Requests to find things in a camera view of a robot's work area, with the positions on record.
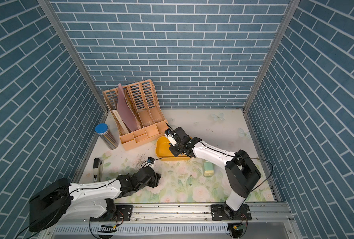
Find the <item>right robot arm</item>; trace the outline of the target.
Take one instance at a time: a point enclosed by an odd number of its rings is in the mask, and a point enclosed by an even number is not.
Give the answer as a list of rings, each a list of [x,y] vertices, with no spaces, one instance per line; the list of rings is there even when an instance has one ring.
[[[198,137],[191,138],[181,127],[165,130],[165,137],[169,140],[169,150],[175,157],[184,154],[224,168],[231,193],[222,206],[221,213],[230,220],[245,220],[246,216],[241,213],[240,208],[261,178],[260,171],[247,152],[219,149]]]

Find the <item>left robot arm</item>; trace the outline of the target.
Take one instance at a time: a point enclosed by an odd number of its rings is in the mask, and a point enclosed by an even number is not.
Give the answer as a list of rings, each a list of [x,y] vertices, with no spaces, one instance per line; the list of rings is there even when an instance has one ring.
[[[116,179],[77,184],[58,179],[29,199],[29,231],[41,232],[60,221],[91,222],[129,221],[132,206],[117,206],[115,199],[132,196],[146,188],[156,188],[161,179],[150,166],[137,173],[119,175]]]

